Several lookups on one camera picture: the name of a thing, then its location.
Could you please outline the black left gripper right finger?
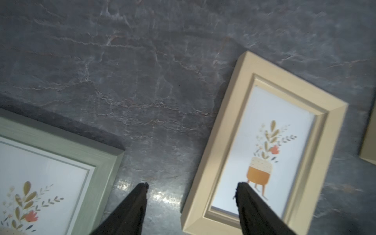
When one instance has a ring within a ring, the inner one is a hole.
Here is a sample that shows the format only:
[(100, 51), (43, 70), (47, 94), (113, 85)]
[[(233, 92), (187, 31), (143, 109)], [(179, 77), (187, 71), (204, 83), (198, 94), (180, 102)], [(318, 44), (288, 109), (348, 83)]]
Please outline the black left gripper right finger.
[(246, 182), (238, 183), (235, 199), (244, 235), (295, 235)]

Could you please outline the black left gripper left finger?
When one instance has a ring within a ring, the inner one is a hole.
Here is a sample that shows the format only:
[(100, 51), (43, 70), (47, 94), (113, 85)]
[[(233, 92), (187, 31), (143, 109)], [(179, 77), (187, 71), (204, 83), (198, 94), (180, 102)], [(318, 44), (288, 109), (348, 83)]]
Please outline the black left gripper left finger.
[(91, 235), (140, 235), (149, 184), (139, 183)]

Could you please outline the gold frame with deer print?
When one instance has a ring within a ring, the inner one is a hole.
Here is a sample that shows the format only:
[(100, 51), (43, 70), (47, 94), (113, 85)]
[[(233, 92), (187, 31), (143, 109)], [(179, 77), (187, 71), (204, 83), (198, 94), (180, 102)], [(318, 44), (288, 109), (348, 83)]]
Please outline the gold frame with deer print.
[(190, 235), (240, 235), (235, 193), (250, 187), (307, 234), (348, 104), (262, 57), (237, 60), (181, 214)]

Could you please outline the gold frame with plant print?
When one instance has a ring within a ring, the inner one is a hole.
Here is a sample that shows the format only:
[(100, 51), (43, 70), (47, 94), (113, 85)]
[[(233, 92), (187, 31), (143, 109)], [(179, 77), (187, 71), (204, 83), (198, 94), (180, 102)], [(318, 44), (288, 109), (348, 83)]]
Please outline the gold frame with plant print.
[(373, 100), (372, 108), (364, 130), (359, 157), (373, 165), (376, 165), (376, 99)]

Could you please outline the green picture frame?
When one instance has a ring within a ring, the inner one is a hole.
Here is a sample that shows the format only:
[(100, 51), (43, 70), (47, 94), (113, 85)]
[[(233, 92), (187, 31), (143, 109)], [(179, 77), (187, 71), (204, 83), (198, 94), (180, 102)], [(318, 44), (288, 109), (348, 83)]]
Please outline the green picture frame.
[(1, 234), (88, 235), (124, 151), (1, 110)]

